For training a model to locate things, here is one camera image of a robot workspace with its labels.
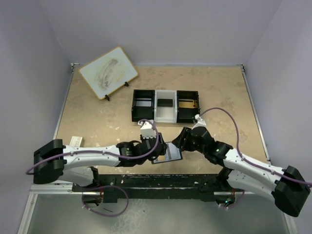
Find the black leather card holder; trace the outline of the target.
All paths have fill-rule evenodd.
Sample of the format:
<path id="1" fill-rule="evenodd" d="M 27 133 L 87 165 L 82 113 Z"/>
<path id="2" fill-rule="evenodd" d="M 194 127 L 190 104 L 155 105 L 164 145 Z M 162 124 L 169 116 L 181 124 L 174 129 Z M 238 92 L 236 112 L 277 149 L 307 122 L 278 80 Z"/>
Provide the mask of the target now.
<path id="1" fill-rule="evenodd" d="M 155 160 L 152 161 L 152 164 L 159 164 L 183 159 L 182 152 L 179 148 L 177 148 L 171 142 L 166 142 L 166 145 L 166 154 L 158 156 Z"/>

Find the black and white tray organizer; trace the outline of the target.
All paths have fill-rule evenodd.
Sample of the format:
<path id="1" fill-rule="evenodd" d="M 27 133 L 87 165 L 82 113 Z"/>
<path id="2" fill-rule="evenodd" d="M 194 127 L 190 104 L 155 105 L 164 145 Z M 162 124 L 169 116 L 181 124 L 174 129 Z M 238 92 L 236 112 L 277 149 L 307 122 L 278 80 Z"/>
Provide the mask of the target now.
<path id="1" fill-rule="evenodd" d="M 199 93 L 184 90 L 138 90 L 133 92 L 133 122 L 151 119 L 159 123 L 193 123 L 200 114 Z"/>

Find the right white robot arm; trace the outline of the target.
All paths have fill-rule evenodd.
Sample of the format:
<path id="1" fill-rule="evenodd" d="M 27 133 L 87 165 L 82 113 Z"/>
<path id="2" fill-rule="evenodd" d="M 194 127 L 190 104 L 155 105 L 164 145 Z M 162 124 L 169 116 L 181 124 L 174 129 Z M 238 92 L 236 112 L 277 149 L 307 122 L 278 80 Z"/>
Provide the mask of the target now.
<path id="1" fill-rule="evenodd" d="M 183 128 L 172 144 L 183 151 L 200 152 L 212 164 L 222 166 L 216 177 L 219 187 L 245 190 L 265 197 L 292 217 L 299 216 L 310 195 L 310 188 L 295 167 L 283 169 L 240 155 L 238 149 L 214 140 L 203 126 Z"/>

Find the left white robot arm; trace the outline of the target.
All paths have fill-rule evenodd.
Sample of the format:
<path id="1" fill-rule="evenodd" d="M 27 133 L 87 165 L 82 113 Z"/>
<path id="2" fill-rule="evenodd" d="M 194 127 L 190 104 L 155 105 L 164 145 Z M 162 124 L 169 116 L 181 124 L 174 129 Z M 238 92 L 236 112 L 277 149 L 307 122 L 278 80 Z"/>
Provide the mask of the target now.
<path id="1" fill-rule="evenodd" d="M 102 148 L 73 147 L 54 139 L 34 152 L 29 174 L 35 184 L 63 180 L 81 187 L 94 186 L 99 183 L 96 166 L 134 167 L 165 155 L 166 150 L 161 134 Z"/>

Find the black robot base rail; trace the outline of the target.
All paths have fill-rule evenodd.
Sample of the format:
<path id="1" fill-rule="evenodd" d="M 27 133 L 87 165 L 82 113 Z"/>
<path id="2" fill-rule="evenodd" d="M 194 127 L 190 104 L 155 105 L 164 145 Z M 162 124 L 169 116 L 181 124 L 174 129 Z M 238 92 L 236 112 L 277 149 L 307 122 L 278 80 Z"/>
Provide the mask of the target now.
<path id="1" fill-rule="evenodd" d="M 160 174 L 160 175 L 114 175 L 101 174 L 87 187 L 74 183 L 74 192 L 96 192 L 100 186 L 121 187 L 130 199 L 196 199 L 204 202 L 215 201 L 216 196 L 230 196 L 231 188 L 225 176 L 228 169 L 218 174 Z"/>

